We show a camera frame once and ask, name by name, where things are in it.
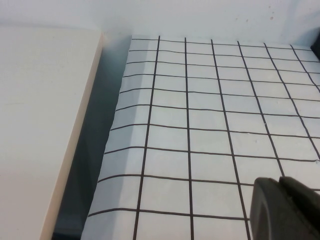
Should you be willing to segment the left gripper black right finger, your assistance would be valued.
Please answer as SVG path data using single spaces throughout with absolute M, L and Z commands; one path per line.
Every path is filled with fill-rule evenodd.
M 320 239 L 320 195 L 298 180 L 283 176 L 279 184 L 293 204 L 297 216 L 305 225 L 309 235 Z

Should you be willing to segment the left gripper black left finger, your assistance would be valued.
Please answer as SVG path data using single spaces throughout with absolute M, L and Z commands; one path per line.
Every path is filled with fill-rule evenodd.
M 298 208 L 272 178 L 254 181 L 249 220 L 254 240 L 297 240 L 301 236 Z

